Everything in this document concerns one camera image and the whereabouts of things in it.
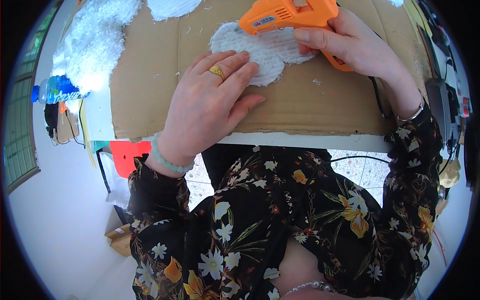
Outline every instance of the woman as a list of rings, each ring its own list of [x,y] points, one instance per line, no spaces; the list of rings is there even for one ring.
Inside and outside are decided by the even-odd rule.
[[[383,209],[333,172],[325,150],[230,145],[219,152],[215,143],[274,99],[237,101],[258,72],[246,51],[202,55],[180,80],[152,154],[135,159],[129,178],[137,299],[411,295],[429,263],[439,129],[386,43],[342,8],[329,24],[336,33],[296,29],[300,52],[322,48],[356,72],[381,78],[398,116],[399,128],[385,138],[393,150]],[[241,153],[222,166],[235,151]],[[201,152],[212,161],[207,170],[216,193],[188,212],[183,172]]]

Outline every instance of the sleeve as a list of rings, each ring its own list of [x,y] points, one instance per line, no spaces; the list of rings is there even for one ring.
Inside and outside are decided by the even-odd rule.
[[[137,299],[164,299],[182,291],[180,262],[190,193],[184,178],[158,174],[145,165],[147,157],[134,158],[136,170],[128,178],[126,216],[130,249],[138,263],[133,291]]]
[[[427,105],[385,141],[393,144],[388,153],[392,161],[384,182],[381,219],[375,227],[386,269],[384,296],[405,299],[429,265],[443,142]]]

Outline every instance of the orange hot glue gun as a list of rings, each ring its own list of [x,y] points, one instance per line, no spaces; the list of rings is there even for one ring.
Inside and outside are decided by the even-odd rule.
[[[327,20],[338,16],[335,0],[257,0],[239,20],[239,28],[257,35],[284,27],[321,27],[333,31]],[[353,71],[341,59],[321,50],[341,71]]]

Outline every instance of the green basket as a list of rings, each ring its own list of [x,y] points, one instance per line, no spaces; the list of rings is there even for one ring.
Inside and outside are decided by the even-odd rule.
[[[94,154],[108,144],[110,144],[110,141],[90,141],[90,150]]]

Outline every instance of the black floral blouse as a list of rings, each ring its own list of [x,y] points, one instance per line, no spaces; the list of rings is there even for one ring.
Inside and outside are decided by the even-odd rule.
[[[429,264],[442,140],[428,108],[385,140],[393,149],[383,208],[329,164],[307,186],[329,157],[256,146],[188,212],[185,179],[135,158],[127,220],[137,299],[279,299],[269,279],[281,276],[288,235],[339,293],[408,297]]]

